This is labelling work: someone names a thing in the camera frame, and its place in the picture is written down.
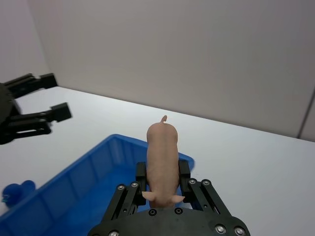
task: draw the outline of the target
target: blue plastic bin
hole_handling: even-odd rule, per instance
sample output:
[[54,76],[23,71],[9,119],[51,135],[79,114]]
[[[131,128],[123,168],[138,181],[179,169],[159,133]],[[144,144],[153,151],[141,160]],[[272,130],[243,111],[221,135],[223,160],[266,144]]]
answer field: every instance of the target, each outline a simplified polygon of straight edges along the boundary
[[[135,180],[147,147],[138,139],[109,136],[1,216],[0,236],[86,236],[101,221],[116,186]],[[191,157],[179,158],[193,169]]]

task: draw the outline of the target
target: bolt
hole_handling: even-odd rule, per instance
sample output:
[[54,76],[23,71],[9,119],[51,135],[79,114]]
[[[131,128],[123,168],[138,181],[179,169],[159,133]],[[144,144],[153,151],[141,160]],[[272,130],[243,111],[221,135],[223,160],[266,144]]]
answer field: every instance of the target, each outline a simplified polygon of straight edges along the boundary
[[222,225],[217,225],[217,226],[216,226],[216,231],[217,231],[219,234],[223,235],[223,234],[225,234],[226,229],[225,229],[225,227],[222,226]]
[[118,235],[119,235],[119,233],[117,231],[112,231],[109,233],[108,236],[118,236]]
[[243,230],[243,229],[240,228],[240,227],[235,228],[234,232],[235,232],[235,234],[236,234],[237,236],[244,236],[244,235],[245,235],[245,230]]
[[176,214],[178,214],[178,215],[180,215],[180,214],[182,214],[183,213],[183,210],[181,209],[181,208],[175,208],[175,213]]
[[209,184],[210,184],[210,182],[207,181],[207,180],[203,181],[202,183],[203,183],[204,185],[209,185]]
[[155,209],[149,210],[149,215],[150,216],[155,216],[156,214],[157,214],[157,210],[155,210]]

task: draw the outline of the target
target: toy pig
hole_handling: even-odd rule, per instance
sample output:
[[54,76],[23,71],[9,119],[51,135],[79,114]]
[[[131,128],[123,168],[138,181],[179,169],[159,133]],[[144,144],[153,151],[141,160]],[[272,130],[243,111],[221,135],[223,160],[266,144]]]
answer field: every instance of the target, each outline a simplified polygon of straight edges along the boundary
[[147,132],[147,180],[150,192],[142,196],[150,207],[173,207],[184,197],[176,195],[179,185],[177,131],[165,124],[167,116],[150,126]]

